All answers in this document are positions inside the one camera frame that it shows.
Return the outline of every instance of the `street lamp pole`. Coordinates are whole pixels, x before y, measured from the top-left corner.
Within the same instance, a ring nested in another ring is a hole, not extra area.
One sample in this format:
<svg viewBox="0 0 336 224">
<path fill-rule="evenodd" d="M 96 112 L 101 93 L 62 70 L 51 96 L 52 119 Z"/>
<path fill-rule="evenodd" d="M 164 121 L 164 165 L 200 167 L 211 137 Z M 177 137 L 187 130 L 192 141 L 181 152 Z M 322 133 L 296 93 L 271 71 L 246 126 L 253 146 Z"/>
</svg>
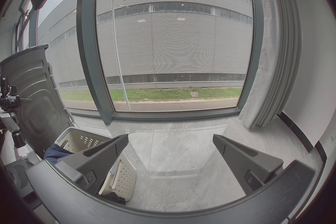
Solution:
<svg viewBox="0 0 336 224">
<path fill-rule="evenodd" d="M 128 102 L 128 98 L 127 98 L 127 94 L 126 94 L 126 90 L 125 90 L 124 79 L 123 79 L 123 76 L 121 74 L 121 68 L 120 68 L 119 57 L 118 57 L 116 28 L 115 28 L 115 24 L 114 24 L 114 0 L 112 0 L 112 27 L 113 27 L 113 39 L 114 39 L 115 57 L 117 59 L 117 66 L 118 66 L 118 71 L 119 71 L 119 77 L 120 77 L 121 87 L 123 88 L 123 92 L 124 92 L 124 97 L 125 97 L 125 101 L 126 101 L 126 104 L 127 104 L 127 108 L 128 108 L 129 111 L 131 111 L 131 107 L 129 106 L 129 102 Z"/>
</svg>

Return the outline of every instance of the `dark clothing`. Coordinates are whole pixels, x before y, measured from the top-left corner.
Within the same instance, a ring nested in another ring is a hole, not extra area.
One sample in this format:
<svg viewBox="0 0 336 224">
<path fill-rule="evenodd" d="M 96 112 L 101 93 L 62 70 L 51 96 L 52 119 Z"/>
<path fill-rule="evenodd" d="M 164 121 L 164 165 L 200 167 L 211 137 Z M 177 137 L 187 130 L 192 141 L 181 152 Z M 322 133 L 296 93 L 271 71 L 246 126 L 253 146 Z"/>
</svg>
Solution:
<svg viewBox="0 0 336 224">
<path fill-rule="evenodd" d="M 48 161 L 50 161 L 52 164 L 56 164 L 58 159 L 69 156 L 73 154 L 72 152 L 69 152 L 67 150 L 65 150 L 64 148 L 58 146 L 57 144 L 52 144 L 51 147 L 49 147 L 45 153 L 44 153 L 44 157 L 43 159 L 47 159 Z M 117 202 L 119 204 L 125 205 L 125 198 L 120 198 L 118 197 L 118 195 L 115 192 L 111 192 L 105 196 L 100 196 L 99 194 L 97 194 L 100 198 L 104 198 L 107 199 L 109 201 L 114 201 Z"/>
<path fill-rule="evenodd" d="M 71 154 L 73 153 L 65 150 L 64 148 L 61 148 L 57 144 L 52 144 L 51 147 L 45 151 L 43 159 L 47 159 L 55 165 L 58 159 L 69 156 Z"/>
</svg>

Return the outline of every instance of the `perforated basket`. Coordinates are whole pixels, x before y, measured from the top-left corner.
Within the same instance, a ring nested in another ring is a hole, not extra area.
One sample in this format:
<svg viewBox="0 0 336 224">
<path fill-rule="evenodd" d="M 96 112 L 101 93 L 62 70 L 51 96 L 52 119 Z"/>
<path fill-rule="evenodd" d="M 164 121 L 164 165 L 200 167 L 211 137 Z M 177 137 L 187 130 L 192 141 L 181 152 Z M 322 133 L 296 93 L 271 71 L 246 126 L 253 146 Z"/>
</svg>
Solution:
<svg viewBox="0 0 336 224">
<path fill-rule="evenodd" d="M 70 127 L 58 137 L 55 144 L 67 151 L 77 153 L 103 143 L 108 139 L 110 137 Z M 115 192 L 119 197 L 125 198 L 125 201 L 129 201 L 133 195 L 136 177 L 137 173 L 135 169 L 125 155 L 121 153 L 107 174 L 99 194 L 105 196 L 111 192 Z"/>
<path fill-rule="evenodd" d="M 88 132 L 83 129 L 69 127 L 55 141 L 55 144 L 67 151 L 76 153 L 88 147 L 103 143 L 110 137 Z"/>
<path fill-rule="evenodd" d="M 133 195 L 137 173 L 123 153 L 114 166 L 115 169 L 112 167 L 108 173 L 99 194 L 105 196 L 115 192 L 119 197 L 125 198 L 125 201 L 129 201 Z"/>
</svg>

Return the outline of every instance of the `blue cloth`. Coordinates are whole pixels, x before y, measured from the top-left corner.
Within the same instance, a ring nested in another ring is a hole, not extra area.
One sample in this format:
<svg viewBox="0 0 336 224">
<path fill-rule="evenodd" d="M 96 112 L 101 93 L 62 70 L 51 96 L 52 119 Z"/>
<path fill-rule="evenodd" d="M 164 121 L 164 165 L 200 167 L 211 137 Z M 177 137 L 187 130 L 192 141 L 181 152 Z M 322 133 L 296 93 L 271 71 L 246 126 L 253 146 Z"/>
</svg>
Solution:
<svg viewBox="0 0 336 224">
<path fill-rule="evenodd" d="M 43 159 L 47 159 L 52 164 L 56 164 L 58 159 L 69 156 L 71 154 L 73 153 L 65 150 L 64 148 L 61 148 L 57 144 L 52 144 L 51 147 L 48 147 L 48 149 L 45 151 Z"/>
</svg>

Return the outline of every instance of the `large building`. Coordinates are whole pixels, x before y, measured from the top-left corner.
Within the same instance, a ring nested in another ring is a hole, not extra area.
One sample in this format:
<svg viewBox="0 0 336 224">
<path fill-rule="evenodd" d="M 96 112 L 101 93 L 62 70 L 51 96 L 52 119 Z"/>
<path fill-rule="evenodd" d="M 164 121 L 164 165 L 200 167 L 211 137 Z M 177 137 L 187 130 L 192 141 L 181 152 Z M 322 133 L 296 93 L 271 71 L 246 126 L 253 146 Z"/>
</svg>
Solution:
<svg viewBox="0 0 336 224">
<path fill-rule="evenodd" d="M 38 28 L 61 91 L 88 90 L 78 52 L 77 0 L 63 0 Z M 110 89 L 119 89 L 112 0 L 97 0 L 97 35 Z M 252 43 L 251 0 L 116 0 L 126 88 L 239 87 Z"/>
</svg>

